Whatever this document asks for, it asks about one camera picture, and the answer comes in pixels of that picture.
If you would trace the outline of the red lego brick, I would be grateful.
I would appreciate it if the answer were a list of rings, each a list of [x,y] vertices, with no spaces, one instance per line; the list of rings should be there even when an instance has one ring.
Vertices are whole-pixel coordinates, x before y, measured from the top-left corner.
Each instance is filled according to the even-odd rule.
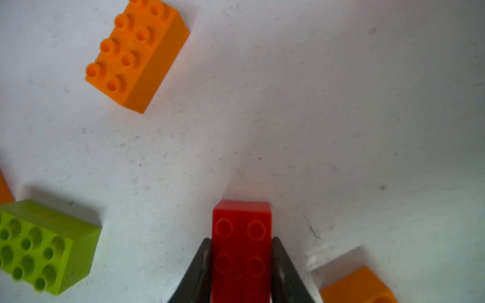
[[[212,214],[212,301],[270,302],[272,210],[222,200]]]

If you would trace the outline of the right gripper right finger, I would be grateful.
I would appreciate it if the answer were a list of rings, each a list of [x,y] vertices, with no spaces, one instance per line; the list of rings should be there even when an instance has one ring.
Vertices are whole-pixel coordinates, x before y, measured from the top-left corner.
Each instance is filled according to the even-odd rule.
[[[314,303],[278,237],[272,239],[271,298],[273,303]]]

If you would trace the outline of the lime green lego brick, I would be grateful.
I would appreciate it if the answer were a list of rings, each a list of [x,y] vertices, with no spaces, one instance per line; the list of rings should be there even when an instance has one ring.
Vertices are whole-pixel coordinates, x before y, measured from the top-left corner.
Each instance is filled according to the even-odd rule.
[[[1,270],[58,295],[91,270],[101,228],[32,200],[1,205]]]

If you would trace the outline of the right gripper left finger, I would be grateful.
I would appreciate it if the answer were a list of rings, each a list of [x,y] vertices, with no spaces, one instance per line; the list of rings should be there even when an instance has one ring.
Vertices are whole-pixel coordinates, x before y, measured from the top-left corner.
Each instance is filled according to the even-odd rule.
[[[209,303],[212,293],[212,240],[204,238],[168,303]]]

